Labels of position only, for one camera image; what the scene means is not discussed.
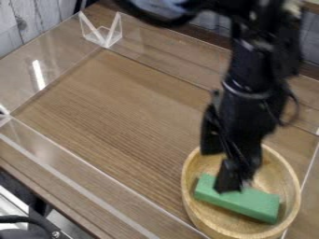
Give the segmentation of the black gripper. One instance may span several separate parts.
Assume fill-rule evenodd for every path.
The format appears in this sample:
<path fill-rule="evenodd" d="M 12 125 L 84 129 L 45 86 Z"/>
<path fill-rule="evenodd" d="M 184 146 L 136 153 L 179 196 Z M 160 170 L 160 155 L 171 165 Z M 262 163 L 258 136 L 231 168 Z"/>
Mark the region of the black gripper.
<path fill-rule="evenodd" d="M 200 123 L 199 147 L 203 155 L 224 153 L 214 189 L 219 194 L 242 191 L 247 175 L 262 166 L 262 141 L 282 120 L 291 97 L 287 90 L 263 92 L 211 91 Z"/>

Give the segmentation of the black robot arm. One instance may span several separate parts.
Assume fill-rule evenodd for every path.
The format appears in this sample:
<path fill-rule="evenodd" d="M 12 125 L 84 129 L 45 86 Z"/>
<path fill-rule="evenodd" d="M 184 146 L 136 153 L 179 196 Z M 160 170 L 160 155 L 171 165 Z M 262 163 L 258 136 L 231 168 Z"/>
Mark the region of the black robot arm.
<path fill-rule="evenodd" d="M 298 117 L 283 119 L 298 98 L 288 79 L 302 63 L 303 0 L 162 0 L 174 18 L 148 12 L 132 0 L 116 4 L 140 21 L 180 27 L 212 11 L 231 20 L 231 64 L 222 91 L 212 92 L 200 125 L 200 153 L 224 153 L 214 189 L 240 191 L 262 166 L 262 141 Z"/>

